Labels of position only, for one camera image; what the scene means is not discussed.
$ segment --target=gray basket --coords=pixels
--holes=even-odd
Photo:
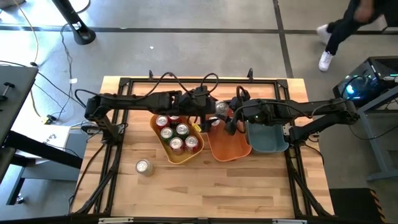
[[[246,139],[253,153],[283,152],[289,148],[282,125],[265,126],[246,123]]]

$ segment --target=orange basket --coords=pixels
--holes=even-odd
[[[228,111],[228,116],[232,116],[232,110]],[[238,126],[243,129],[240,121],[238,121]],[[251,146],[244,134],[236,131],[235,135],[231,136],[227,134],[224,127],[225,122],[220,121],[219,125],[212,126],[207,133],[213,157],[220,162],[227,162],[247,156],[251,152]]]
[[[195,136],[198,139],[198,143],[199,143],[198,148],[199,148],[199,150],[195,154],[190,154],[187,151],[185,151],[180,156],[177,156],[176,154],[174,154],[172,149],[171,149],[171,147],[168,144],[164,143],[163,140],[162,140],[162,137],[160,136],[160,130],[156,126],[156,118],[157,117],[158,117],[158,115],[153,115],[153,117],[150,119],[150,127],[155,131],[155,133],[157,135],[157,138],[159,139],[160,143],[162,144],[162,146],[164,148],[164,151],[167,154],[167,158],[169,158],[169,162],[171,162],[172,164],[175,164],[175,165],[183,164],[184,162],[187,162],[190,159],[194,158],[196,155],[198,155],[202,151],[203,146],[205,145],[205,142],[204,142],[203,138],[195,130],[195,128],[193,128],[191,125],[189,125],[187,123],[187,118],[186,117],[181,117],[182,118],[182,123],[188,125],[190,135],[193,135],[193,136]]]

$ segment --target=person's leg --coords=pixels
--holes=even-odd
[[[354,14],[355,10],[359,6],[358,4],[359,0],[351,0],[350,6],[344,14],[344,18],[337,24],[332,25],[331,30],[333,32],[331,33],[328,45],[325,49],[326,52],[335,55],[337,53],[340,43],[342,43],[349,36],[354,34],[361,26],[373,23],[382,13],[382,8],[377,7],[376,5],[372,17],[367,22],[357,22],[354,19]]]
[[[355,10],[358,8],[360,4],[360,0],[351,0],[348,4],[347,10],[344,12],[344,16],[342,19],[338,19],[335,22],[331,22],[328,24],[327,31],[329,34],[332,34],[335,28],[343,21],[350,19],[350,17],[354,17]]]
[[[343,21],[346,21],[350,17],[353,17],[355,10],[359,6],[359,4],[360,0],[351,0],[348,4],[347,10],[345,11],[343,18],[317,28],[317,34],[321,37],[321,40],[325,45],[328,44],[330,36],[335,28],[339,26],[339,24],[341,24]]]

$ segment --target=black pants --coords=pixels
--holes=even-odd
[[[374,0],[374,13],[368,22],[354,20],[354,14],[360,2],[360,0],[351,0],[344,17],[329,23],[327,32],[331,34],[331,37],[325,51],[335,55],[341,42],[354,34],[361,26],[374,22],[383,13],[387,0]]]

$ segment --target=soda can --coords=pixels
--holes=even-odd
[[[177,125],[182,122],[182,119],[179,116],[168,116],[167,118],[169,119],[170,126],[172,128],[177,127]]]
[[[180,137],[183,140],[189,136],[189,127],[186,124],[181,123],[177,125],[175,130],[177,131],[178,137]]]
[[[141,159],[136,164],[136,171],[139,174],[150,177],[154,174],[154,166],[147,159]]]
[[[170,122],[167,119],[166,116],[158,116],[156,118],[156,126],[162,130],[163,128],[169,127],[170,126]]]
[[[163,142],[166,142],[168,144],[170,140],[174,138],[174,131],[169,127],[163,128],[160,131],[160,136],[162,137]]]
[[[175,137],[170,141],[170,147],[177,156],[181,156],[184,153],[183,141],[179,137]]]
[[[190,154],[195,154],[198,152],[199,148],[199,142],[198,139],[195,136],[189,136],[185,140],[185,149],[190,153]]]
[[[219,118],[217,118],[217,117],[211,117],[211,118],[209,118],[209,120],[212,120],[212,119],[217,119],[216,121],[213,121],[212,122],[212,126],[217,126],[217,125],[219,125],[220,124],[220,119]]]
[[[229,106],[224,101],[217,101],[216,102],[216,114],[226,116],[228,114]]]

